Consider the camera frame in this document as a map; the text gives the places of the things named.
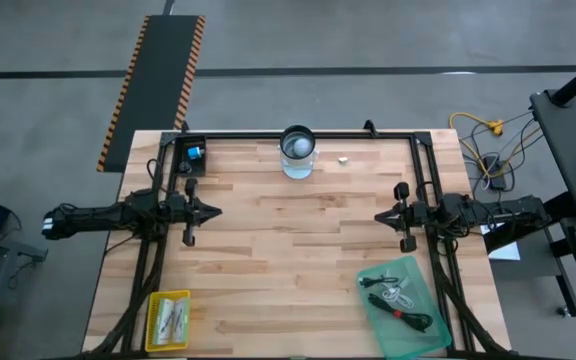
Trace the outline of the white and green box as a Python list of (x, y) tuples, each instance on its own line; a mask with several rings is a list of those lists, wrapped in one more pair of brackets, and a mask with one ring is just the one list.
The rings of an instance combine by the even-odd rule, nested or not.
[(175, 344), (187, 341), (188, 299), (181, 298), (174, 304), (173, 342)]
[(169, 343), (174, 320), (174, 301), (163, 298), (159, 302), (159, 311), (156, 323), (156, 332), (153, 343), (155, 345), (166, 345)]

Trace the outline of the black power brick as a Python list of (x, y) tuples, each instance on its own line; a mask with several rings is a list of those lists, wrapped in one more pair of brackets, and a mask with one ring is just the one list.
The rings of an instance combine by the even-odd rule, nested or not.
[(506, 180), (503, 170), (503, 161), (498, 156), (487, 155), (483, 157), (483, 165), (487, 175), (483, 178), (484, 190), (502, 191), (506, 189)]

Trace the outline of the yellow plastic bin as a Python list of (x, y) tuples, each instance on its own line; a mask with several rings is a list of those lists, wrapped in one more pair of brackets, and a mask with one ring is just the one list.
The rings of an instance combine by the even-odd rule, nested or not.
[[(156, 323), (157, 323), (157, 316), (159, 311), (159, 302), (161, 299), (167, 298), (174, 301), (174, 304), (177, 300), (181, 298), (188, 299), (188, 322), (187, 322), (187, 341), (181, 344), (175, 344), (173, 342), (173, 327), (174, 327), (174, 320), (173, 320), (173, 327), (171, 332), (171, 337), (169, 343), (163, 346), (155, 345), (153, 343), (154, 335), (156, 332)], [(191, 293), (189, 290), (174, 290), (174, 291), (163, 291), (163, 292), (153, 292), (148, 301), (148, 313), (147, 313), (147, 325), (146, 325), (146, 342), (145, 342), (145, 350), (147, 352), (163, 352), (163, 351), (176, 351), (176, 350), (183, 350), (188, 347), (189, 343), (189, 320), (190, 320), (190, 299)]]

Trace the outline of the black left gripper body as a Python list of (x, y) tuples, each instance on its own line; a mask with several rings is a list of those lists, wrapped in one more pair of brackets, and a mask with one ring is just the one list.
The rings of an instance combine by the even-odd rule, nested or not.
[(187, 247), (195, 246), (194, 227), (198, 225), (197, 216), (199, 215), (198, 206), (195, 204), (197, 180), (189, 178), (186, 181), (184, 194), (173, 190), (168, 193), (165, 201), (167, 211), (167, 220), (170, 223), (185, 223), (186, 228), (183, 231), (182, 242)]

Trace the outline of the teal plastic bin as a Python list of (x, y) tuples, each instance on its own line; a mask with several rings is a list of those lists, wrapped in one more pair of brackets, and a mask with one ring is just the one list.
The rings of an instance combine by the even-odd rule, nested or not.
[(404, 256), (360, 271), (359, 298), (387, 360), (409, 360), (453, 343), (416, 259)]

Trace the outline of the black aluminium table frame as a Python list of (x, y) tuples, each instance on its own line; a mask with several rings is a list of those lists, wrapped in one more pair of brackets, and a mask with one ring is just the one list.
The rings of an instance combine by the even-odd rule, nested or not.
[(321, 137), (303, 180), (283, 173), (278, 145), (267, 132), (207, 136), (198, 194), (222, 214), (197, 230), (192, 248), (173, 230), (162, 276), (164, 289), (191, 293), (183, 355), (376, 357), (356, 277), (401, 252), (374, 216), (393, 205), (401, 181), (419, 191), (438, 176), (443, 191), (468, 191), (456, 133)]

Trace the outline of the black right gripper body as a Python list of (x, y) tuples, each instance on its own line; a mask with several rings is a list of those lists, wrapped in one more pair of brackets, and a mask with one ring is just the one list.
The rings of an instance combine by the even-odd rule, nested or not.
[(416, 227), (433, 228), (437, 237), (443, 235), (443, 230), (431, 216), (431, 208), (424, 201), (416, 201), (409, 204), (410, 196), (409, 184), (399, 182), (393, 189), (397, 203), (393, 206), (395, 215), (394, 229), (403, 233), (400, 240), (400, 250), (403, 253), (411, 253), (417, 250), (416, 237), (411, 229)]

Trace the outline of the black desk leg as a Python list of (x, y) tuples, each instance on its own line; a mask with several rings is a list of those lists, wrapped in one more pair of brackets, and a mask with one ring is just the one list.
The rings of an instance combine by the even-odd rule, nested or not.
[(537, 198), (526, 196), (519, 200), (504, 201), (504, 210), (511, 210), (496, 222), (499, 228), (484, 236), (488, 252), (515, 245), (519, 258), (501, 265), (504, 280), (553, 277), (564, 299), (557, 313), (564, 317), (576, 317), (576, 294), (563, 265), (562, 258), (572, 253), (568, 240), (555, 240), (550, 227), (565, 218), (576, 216), (576, 204), (572, 196), (564, 192), (541, 205)]

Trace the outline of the black mat with hazard stripes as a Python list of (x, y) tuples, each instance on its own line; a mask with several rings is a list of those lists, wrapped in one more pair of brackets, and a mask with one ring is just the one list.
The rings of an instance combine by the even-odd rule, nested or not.
[(186, 122), (206, 18), (144, 18), (113, 109), (96, 170), (125, 171), (134, 133), (179, 130)]

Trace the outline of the black storage tray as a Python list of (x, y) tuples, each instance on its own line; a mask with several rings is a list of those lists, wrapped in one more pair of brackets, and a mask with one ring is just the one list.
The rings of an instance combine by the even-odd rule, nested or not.
[[(190, 160), (187, 156), (187, 149), (199, 146), (205, 149), (205, 154), (197, 160)], [(174, 174), (180, 177), (203, 177), (206, 172), (206, 137), (204, 135), (185, 135), (181, 134), (175, 139), (174, 159), (172, 168)], [(181, 162), (188, 162), (192, 166), (190, 174), (180, 174), (178, 166)]]

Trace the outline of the white paper sheet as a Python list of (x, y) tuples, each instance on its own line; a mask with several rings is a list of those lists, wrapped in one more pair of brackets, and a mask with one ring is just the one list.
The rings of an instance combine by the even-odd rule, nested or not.
[(520, 253), (516, 242), (509, 245), (505, 245), (497, 250), (491, 251), (488, 254), (490, 260), (508, 260), (508, 261), (519, 261)]

